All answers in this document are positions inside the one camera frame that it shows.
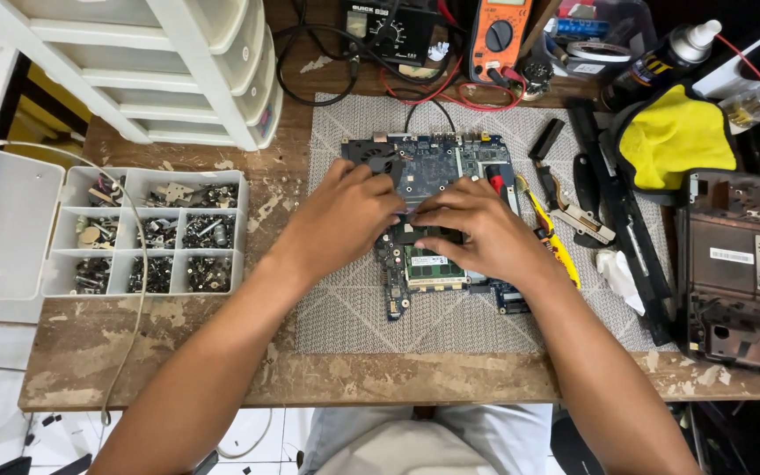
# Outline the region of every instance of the hand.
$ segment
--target hand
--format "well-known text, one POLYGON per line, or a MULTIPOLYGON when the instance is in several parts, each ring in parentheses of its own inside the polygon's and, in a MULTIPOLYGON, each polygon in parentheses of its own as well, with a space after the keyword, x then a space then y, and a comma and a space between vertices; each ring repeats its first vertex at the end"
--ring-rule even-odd
POLYGON ((424 200, 416 213, 410 220, 414 225, 450 227, 470 236, 461 246, 441 237, 416 242, 417 248, 441 254, 463 269, 509 282, 522 293, 550 275, 567 278, 561 264, 485 179, 459 178, 424 200))
POLYGON ((315 285, 324 275, 350 264, 369 250, 374 240, 400 221, 394 212, 406 210, 392 178, 372 177, 371 168, 354 168, 336 159, 322 183, 301 203, 269 254, 315 285))

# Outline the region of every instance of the gray mat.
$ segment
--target gray mat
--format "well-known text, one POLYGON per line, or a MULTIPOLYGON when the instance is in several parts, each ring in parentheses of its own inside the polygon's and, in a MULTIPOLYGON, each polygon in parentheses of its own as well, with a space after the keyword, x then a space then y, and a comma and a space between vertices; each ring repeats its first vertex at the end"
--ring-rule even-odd
MULTIPOLYGON (((318 94, 316 101, 332 98, 318 94)), ((576 202, 573 160, 579 152, 564 109, 515 107, 501 113, 478 113, 461 106, 445 106, 458 132, 486 131, 502 135, 512 155, 512 165, 530 182, 536 197, 544 193, 527 152, 547 122, 559 117, 566 122, 546 159, 563 190, 576 202)), ((316 108, 312 117, 309 189, 314 189, 332 160, 340 155, 342 139, 369 139, 375 131, 399 132, 404 128, 408 106, 386 97, 350 95, 342 102, 316 108)), ((598 117, 602 123, 608 117, 598 117)), ((433 104, 419 106, 409 124, 416 134, 450 132, 444 115, 433 104)), ((639 199, 644 220, 670 281, 670 258, 660 209, 639 199)), ((534 225, 528 200, 520 200, 522 218, 534 225)), ((594 264, 596 252, 577 246, 574 231, 555 221, 574 260, 583 284, 585 300, 627 350, 655 349, 649 331, 638 316, 614 294, 594 264)), ((494 296, 470 295, 465 291, 414 294, 406 314, 386 321, 380 282, 380 265, 371 254, 324 278, 298 304, 296 350, 305 353, 383 352, 536 352, 543 350, 541 333, 532 315, 501 315, 494 296)), ((670 345, 666 349, 675 350, 670 345)))

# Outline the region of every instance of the wooden workbench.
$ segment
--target wooden workbench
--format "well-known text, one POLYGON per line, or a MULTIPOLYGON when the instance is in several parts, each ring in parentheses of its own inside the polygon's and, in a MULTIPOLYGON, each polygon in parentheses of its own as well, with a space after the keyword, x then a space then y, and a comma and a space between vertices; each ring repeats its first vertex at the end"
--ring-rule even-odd
MULTIPOLYGON (((278 9, 271 4, 284 3, 267 0, 267 14, 278 9)), ((310 22, 330 22, 321 9, 310 12, 310 22)), ((272 30, 294 21, 283 11, 280 14, 269 15, 272 30)), ((299 42, 284 67, 288 84, 305 98, 312 98, 315 91, 342 91, 346 84, 347 72, 341 63, 299 73, 318 56, 308 41, 299 42)), ((534 104, 559 107, 564 97, 594 97, 597 90, 594 82, 556 80, 554 93, 534 104)), ((354 92, 382 94, 372 65, 362 67, 354 92)), ((499 95, 476 99, 501 101, 499 95)), ((311 116, 310 108, 286 98, 273 144, 249 153, 229 147, 135 145, 97 118, 90 124, 84 155, 114 167, 246 172, 251 188, 245 249, 248 274, 306 192, 311 116)), ((110 406, 118 409, 130 404, 160 365, 225 299, 148 299, 110 406)), ((19 407, 27 412, 99 409, 130 342, 138 300, 47 299, 19 407)), ((543 354, 297 354, 295 331, 293 311, 269 344, 245 406, 551 402, 559 397, 552 366, 543 354)), ((633 352, 632 356, 665 399, 760 399, 759 374, 695 363, 678 352, 633 352)))

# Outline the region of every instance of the orange multimeter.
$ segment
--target orange multimeter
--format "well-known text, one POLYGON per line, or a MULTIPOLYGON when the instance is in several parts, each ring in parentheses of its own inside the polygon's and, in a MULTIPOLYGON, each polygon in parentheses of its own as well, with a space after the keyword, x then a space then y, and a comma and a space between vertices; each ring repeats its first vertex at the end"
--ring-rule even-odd
POLYGON ((480 0, 470 36, 468 77, 481 84, 508 83, 501 71, 513 68, 533 0, 480 0))

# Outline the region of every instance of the person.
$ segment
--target person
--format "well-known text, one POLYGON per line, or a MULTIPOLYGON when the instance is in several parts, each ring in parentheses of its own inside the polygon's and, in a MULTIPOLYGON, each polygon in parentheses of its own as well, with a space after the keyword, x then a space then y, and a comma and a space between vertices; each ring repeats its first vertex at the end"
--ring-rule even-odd
MULTIPOLYGON (((322 277, 369 252, 405 209, 387 175, 334 161, 236 294, 138 394, 88 473, 190 472, 232 423, 286 313, 322 277)), ((464 245, 424 237, 416 247, 526 297, 564 403, 608 474, 700 473, 638 364, 486 180, 460 178, 411 221, 466 233, 464 245)), ((431 422, 411 420, 412 407, 317 409, 301 474, 545 474, 551 405, 439 409, 431 422)))

